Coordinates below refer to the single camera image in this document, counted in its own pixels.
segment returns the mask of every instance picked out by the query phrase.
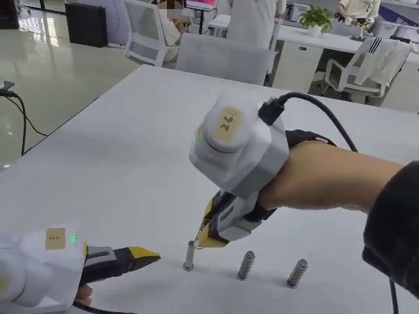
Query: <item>metal spring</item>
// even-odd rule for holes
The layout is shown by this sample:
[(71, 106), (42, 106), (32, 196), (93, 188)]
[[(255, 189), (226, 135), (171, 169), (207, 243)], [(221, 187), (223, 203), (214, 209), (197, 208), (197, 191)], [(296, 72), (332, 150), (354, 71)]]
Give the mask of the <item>metal spring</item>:
[(295, 265), (293, 272), (287, 280), (289, 288), (296, 288), (298, 283), (301, 280), (301, 277), (304, 275), (308, 267), (308, 262), (306, 260), (299, 260), (297, 265)]
[(238, 270), (238, 273), (237, 273), (237, 277), (240, 280), (247, 279), (254, 261), (255, 261), (255, 253), (253, 253), (253, 251), (246, 252), (242, 261), (242, 265), (240, 266), (240, 269)]
[(201, 223), (201, 226), (199, 227), (198, 233), (196, 234), (195, 240), (194, 240), (194, 246), (195, 249), (197, 250), (202, 250), (203, 246), (201, 246), (200, 241), (201, 241), (201, 235), (202, 232), (204, 231), (204, 228), (207, 226), (207, 224), (210, 223), (210, 219), (204, 219)]

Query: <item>black cable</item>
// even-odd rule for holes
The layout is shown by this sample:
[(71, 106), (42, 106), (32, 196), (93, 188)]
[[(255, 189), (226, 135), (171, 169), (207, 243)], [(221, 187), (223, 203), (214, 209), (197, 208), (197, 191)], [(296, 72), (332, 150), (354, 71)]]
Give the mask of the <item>black cable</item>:
[[(296, 92), (291, 92), (291, 93), (282, 95), (278, 99), (275, 100), (275, 104), (279, 106), (278, 107), (279, 112), (282, 112), (281, 108), (283, 108), (283, 106), (285, 105), (285, 102), (287, 102), (290, 98), (299, 98), (299, 99), (309, 101), (313, 105), (315, 105), (317, 108), (319, 108), (321, 111), (323, 111), (329, 117), (329, 119), (333, 122), (333, 124), (336, 126), (336, 128), (338, 129), (340, 134), (343, 136), (343, 138), (345, 139), (345, 141), (347, 142), (351, 150), (353, 152), (358, 152), (357, 148), (354, 145), (354, 142), (352, 141), (348, 133), (346, 133), (346, 130), (344, 129), (342, 124), (339, 122), (335, 114), (317, 98), (314, 98), (313, 96), (310, 96), (310, 95), (300, 94)], [(397, 302), (397, 293), (395, 289), (395, 284), (391, 278), (389, 278), (389, 282), (390, 282), (390, 294), (392, 296), (393, 314), (399, 314), (399, 304)]]
[(26, 115), (26, 108), (25, 108), (25, 104), (24, 101), (22, 100), (22, 98), (20, 98), (20, 96), (18, 94), (15, 94), (13, 97), (17, 98), (22, 106), (22, 114), (24, 116), (24, 134), (22, 136), (22, 149), (21, 149), (21, 156), (23, 156), (25, 154), (25, 145), (26, 145), (26, 119), (27, 119), (27, 115)]
[(114, 311), (106, 311), (104, 309), (96, 309), (95, 307), (91, 307), (88, 305), (81, 304), (77, 301), (73, 302), (73, 306), (77, 309), (81, 309), (82, 311), (92, 313), (92, 314), (135, 314), (135, 313), (127, 313), (127, 312), (114, 312)]
[(20, 104), (22, 105), (22, 111), (21, 112), (24, 116), (24, 134), (22, 136), (22, 149), (21, 149), (20, 154), (21, 154), (21, 156), (23, 156), (25, 154), (26, 129), (27, 129), (27, 125), (26, 125), (27, 116), (26, 116), (26, 108), (25, 108), (24, 101), (22, 100), (22, 98), (20, 98), (20, 96), (18, 94), (16, 94), (15, 92), (12, 92), (10, 90), (0, 90), (0, 96), (6, 97), (8, 100), (10, 100), (9, 99), (10, 97), (17, 98), (19, 100)]
[[(23, 110), (19, 107), (19, 105), (13, 100), (13, 99), (11, 99), (11, 98), (9, 98), (9, 97), (6, 97), (6, 99), (7, 100), (9, 100), (10, 102), (12, 102), (12, 103), (14, 103), (14, 105), (19, 109), (19, 111), (23, 114), (24, 112), (23, 112)], [(26, 120), (29, 122), (29, 124), (31, 125), (31, 127), (32, 127), (32, 129), (33, 129), (33, 131), (35, 131), (35, 132), (37, 132), (39, 135), (42, 135), (42, 136), (48, 136), (47, 134), (45, 134), (45, 133), (42, 133), (41, 131), (38, 131), (37, 130), (37, 128), (32, 124), (32, 121), (26, 116)]]
[(322, 103), (317, 98), (314, 98), (313, 96), (306, 95), (306, 94), (300, 94), (300, 93), (296, 93), (296, 92), (291, 92), (291, 93), (282, 95), (278, 98), (278, 101), (279, 101), (279, 103), (284, 105), (285, 102), (287, 102), (287, 100), (290, 99), (290, 98), (299, 98), (299, 99), (309, 101), (313, 105), (315, 105), (317, 108), (319, 108), (321, 111), (323, 111), (329, 117), (329, 119), (332, 121), (332, 123), (336, 126), (336, 128), (338, 129), (340, 134), (342, 134), (342, 136), (345, 139), (345, 141), (347, 142), (349, 148), (353, 152), (358, 152), (357, 148), (355, 147), (354, 142), (351, 140), (348, 133), (346, 133), (346, 130), (344, 129), (342, 124), (340, 124), (338, 118), (335, 116), (335, 114), (324, 103)]
[(390, 279), (390, 294), (392, 296), (393, 314), (399, 314), (399, 304), (397, 302), (397, 293), (395, 291), (394, 281)]

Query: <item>desk drawer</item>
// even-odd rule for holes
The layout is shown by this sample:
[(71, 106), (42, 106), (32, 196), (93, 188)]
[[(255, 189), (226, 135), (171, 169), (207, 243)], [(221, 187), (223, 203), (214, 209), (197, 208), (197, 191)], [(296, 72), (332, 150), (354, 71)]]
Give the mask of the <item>desk drawer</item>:
[(306, 44), (285, 42), (281, 51), (281, 58), (287, 60), (319, 62), (322, 52), (322, 48), (308, 46)]
[(316, 62), (305, 60), (280, 62), (272, 87), (306, 94), (310, 89), (316, 68)]

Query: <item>black cabinet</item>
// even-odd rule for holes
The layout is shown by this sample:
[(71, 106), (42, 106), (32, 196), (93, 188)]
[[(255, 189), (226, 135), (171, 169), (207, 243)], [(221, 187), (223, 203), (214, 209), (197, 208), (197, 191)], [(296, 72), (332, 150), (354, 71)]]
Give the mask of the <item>black cabinet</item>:
[(14, 0), (0, 0), (0, 29), (18, 29), (19, 20)]

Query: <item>metal cylinder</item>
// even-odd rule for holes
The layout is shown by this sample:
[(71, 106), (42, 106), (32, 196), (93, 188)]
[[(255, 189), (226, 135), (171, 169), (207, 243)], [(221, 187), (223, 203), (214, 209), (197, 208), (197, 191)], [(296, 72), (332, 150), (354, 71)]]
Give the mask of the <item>metal cylinder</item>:
[(293, 272), (287, 280), (287, 285), (289, 288), (294, 289), (297, 287), (307, 268), (308, 262), (306, 260), (299, 260), (297, 262), (297, 265), (295, 265)]
[(240, 266), (240, 269), (237, 273), (237, 278), (240, 280), (246, 280), (249, 276), (249, 272), (251, 267), (253, 266), (253, 262), (255, 261), (255, 253), (253, 251), (248, 251), (244, 255), (242, 265)]
[(186, 260), (183, 263), (183, 269), (186, 271), (191, 271), (194, 269), (194, 254), (195, 254), (195, 242), (188, 242), (188, 250), (186, 252)]

